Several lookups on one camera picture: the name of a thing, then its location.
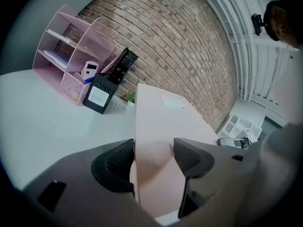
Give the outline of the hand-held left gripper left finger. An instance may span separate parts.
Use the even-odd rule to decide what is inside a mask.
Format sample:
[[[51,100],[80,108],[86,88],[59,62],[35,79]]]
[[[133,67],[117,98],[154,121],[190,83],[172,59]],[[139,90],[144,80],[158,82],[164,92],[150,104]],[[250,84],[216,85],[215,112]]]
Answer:
[[[152,227],[130,181],[133,139],[65,156],[23,190],[60,227]]]

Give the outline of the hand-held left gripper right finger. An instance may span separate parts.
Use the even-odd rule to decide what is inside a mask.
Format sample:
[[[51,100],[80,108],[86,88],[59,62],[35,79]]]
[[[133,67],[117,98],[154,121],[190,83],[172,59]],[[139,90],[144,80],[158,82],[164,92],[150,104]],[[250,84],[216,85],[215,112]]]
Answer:
[[[174,139],[185,177],[179,219],[236,219],[258,161],[259,148],[237,149]]]

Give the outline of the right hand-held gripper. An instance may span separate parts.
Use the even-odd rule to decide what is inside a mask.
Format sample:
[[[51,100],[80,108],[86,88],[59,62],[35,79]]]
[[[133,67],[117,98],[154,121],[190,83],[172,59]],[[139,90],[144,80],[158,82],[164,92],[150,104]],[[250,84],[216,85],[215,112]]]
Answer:
[[[217,140],[218,146],[230,148],[247,149],[251,144],[252,143],[248,137],[243,137],[240,139],[223,137]]]

